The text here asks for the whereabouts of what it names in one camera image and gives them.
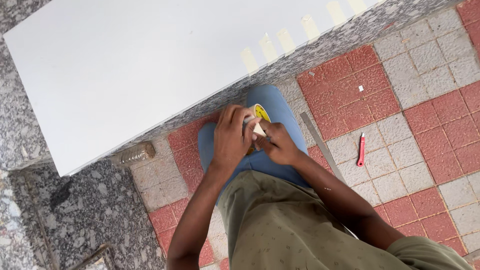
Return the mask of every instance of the red utility knife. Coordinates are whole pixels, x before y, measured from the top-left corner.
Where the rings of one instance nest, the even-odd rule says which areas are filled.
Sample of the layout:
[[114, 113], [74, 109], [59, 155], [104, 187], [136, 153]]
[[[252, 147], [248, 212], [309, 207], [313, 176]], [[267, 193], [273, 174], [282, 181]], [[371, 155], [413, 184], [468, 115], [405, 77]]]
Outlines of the red utility knife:
[[365, 149], [365, 133], [362, 133], [360, 138], [360, 156], [359, 156], [359, 161], [357, 162], [357, 166], [359, 167], [363, 166], [364, 164], [363, 162], [363, 153], [365, 151], [364, 149]]

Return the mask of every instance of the plastic bottle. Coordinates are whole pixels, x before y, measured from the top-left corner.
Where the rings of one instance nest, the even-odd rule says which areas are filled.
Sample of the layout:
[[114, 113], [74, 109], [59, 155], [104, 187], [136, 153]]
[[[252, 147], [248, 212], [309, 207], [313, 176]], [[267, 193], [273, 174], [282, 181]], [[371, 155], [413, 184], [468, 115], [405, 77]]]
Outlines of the plastic bottle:
[[128, 167], [134, 163], [151, 160], [155, 156], [155, 148], [150, 142], [141, 142], [120, 153], [113, 155], [110, 160], [116, 166]]

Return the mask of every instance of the hand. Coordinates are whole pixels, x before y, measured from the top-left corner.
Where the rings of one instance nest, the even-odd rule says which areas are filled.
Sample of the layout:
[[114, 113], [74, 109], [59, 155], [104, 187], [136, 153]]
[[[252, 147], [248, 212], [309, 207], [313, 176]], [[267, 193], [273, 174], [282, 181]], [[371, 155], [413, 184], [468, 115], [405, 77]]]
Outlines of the hand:
[[282, 123], [270, 123], [265, 119], [260, 120], [260, 126], [265, 131], [270, 142], [254, 133], [253, 141], [258, 151], [262, 148], [268, 157], [277, 164], [292, 165], [299, 160], [299, 156], [303, 153], [293, 142]]
[[261, 118], [247, 123], [242, 134], [243, 120], [253, 112], [240, 105], [229, 104], [220, 114], [214, 132], [214, 154], [210, 167], [232, 171], [252, 145], [253, 128]]

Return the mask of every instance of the olive green shirt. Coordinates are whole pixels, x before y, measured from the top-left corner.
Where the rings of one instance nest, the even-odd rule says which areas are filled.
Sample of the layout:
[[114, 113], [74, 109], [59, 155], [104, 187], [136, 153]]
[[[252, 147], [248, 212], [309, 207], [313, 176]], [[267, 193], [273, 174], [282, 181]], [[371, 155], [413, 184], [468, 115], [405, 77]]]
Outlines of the olive green shirt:
[[356, 239], [312, 189], [241, 172], [218, 202], [231, 270], [471, 270], [453, 249], [404, 237], [385, 251]]

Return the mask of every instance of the person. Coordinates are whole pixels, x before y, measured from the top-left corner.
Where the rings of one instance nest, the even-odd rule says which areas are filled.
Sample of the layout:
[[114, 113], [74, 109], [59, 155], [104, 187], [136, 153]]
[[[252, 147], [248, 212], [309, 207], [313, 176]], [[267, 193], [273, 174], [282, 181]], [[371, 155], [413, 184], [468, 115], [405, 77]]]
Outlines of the person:
[[[205, 175], [173, 234], [167, 268], [199, 269], [214, 210], [228, 235], [230, 269], [471, 269], [453, 249], [405, 237], [308, 156], [292, 110], [270, 85], [251, 89], [271, 123], [228, 105], [198, 134]], [[267, 138], [253, 133], [259, 123]], [[251, 144], [256, 150], [246, 155]]]

